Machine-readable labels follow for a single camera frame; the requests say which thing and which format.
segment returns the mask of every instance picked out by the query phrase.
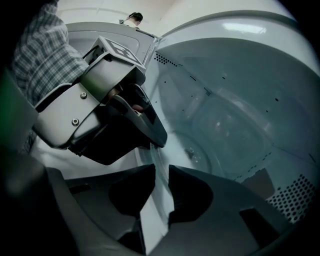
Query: plaid shirt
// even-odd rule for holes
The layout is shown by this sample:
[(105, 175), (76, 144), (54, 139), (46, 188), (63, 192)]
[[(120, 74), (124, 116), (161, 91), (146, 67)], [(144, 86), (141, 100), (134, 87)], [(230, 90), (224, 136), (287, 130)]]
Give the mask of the plaid shirt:
[[(62, 83), (72, 83), (88, 64), (68, 44), (68, 30), (56, 16), (58, 0), (44, 4), (16, 46), (11, 71), (27, 100), (35, 106)], [(31, 131), (23, 150), (29, 152), (36, 138)]]

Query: screw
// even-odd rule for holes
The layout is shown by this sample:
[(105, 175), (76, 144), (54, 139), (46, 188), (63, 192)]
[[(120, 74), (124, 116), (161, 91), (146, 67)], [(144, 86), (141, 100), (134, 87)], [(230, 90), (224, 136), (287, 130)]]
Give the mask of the screw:
[(87, 98), (87, 94), (85, 92), (81, 92), (80, 94), (81, 99)]
[(79, 125), (79, 120), (74, 118), (74, 119), (72, 119), (71, 123), (72, 123), (73, 126), (78, 126)]

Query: dark hair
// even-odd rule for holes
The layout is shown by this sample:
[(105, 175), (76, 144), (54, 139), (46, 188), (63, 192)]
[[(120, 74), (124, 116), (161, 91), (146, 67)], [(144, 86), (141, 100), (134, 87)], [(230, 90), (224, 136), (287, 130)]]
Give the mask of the dark hair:
[(129, 18), (134, 18), (136, 22), (141, 22), (144, 17), (140, 12), (133, 12), (129, 15)]

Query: wall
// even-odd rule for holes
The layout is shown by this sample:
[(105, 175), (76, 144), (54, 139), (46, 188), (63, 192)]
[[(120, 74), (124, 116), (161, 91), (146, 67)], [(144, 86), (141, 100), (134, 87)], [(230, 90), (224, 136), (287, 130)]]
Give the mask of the wall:
[(267, 11), (292, 18), (291, 14), (276, 0), (176, 0), (161, 18), (156, 33), (163, 35), (194, 19), (237, 10)]
[(57, 15), (66, 23), (115, 22), (140, 12), (141, 30), (156, 35), (160, 19), (175, 0), (60, 0)]

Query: washing machine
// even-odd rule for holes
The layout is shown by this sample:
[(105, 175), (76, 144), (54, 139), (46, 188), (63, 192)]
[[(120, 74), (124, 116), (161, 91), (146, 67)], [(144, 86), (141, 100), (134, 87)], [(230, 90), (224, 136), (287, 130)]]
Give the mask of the washing machine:
[[(146, 67), (142, 87), (168, 134), (163, 149), (136, 148), (111, 166), (38, 139), (32, 155), (61, 170), (50, 175), (65, 180), (70, 205), (84, 212), (78, 221), (88, 218), (83, 222), (129, 248), (128, 255), (153, 256), (272, 254), (308, 219), (320, 179), (320, 67), (295, 20), (234, 11), (163, 37), (98, 22), (68, 29), (83, 55), (97, 36), (137, 55)], [(123, 206), (146, 202), (156, 154), (180, 187), (181, 211), (166, 233), (142, 218), (159, 214), (156, 208), (139, 214), (141, 208)]]

